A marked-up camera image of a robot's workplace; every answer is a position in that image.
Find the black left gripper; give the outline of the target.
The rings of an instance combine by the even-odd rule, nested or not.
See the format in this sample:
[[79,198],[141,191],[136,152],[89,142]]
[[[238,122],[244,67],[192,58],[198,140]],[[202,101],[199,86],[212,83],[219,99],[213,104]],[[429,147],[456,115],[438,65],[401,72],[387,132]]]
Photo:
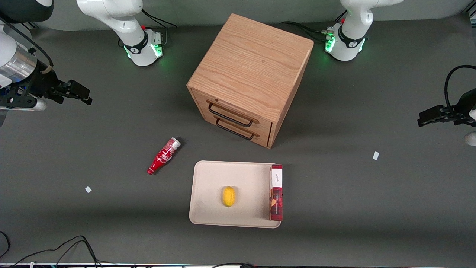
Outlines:
[[448,96],[448,90],[445,89],[445,102],[444,105],[436,105],[423,112],[419,113],[418,127],[424,127],[433,123],[454,122],[454,125],[465,124],[470,127],[476,125],[475,119],[472,114],[475,114],[476,104],[476,89],[469,90],[464,93],[456,105],[451,105]]

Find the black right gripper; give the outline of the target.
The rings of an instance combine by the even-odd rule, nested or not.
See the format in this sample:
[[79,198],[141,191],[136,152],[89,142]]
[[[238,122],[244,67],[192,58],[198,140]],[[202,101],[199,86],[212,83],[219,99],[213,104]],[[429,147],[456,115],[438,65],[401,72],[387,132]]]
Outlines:
[[75,80],[69,80],[67,83],[58,79],[51,66],[42,66],[34,70],[31,76],[26,80],[26,105],[36,105],[37,100],[51,99],[58,104],[63,104],[65,98],[79,100],[87,105],[91,105],[93,99],[90,98],[90,90]]

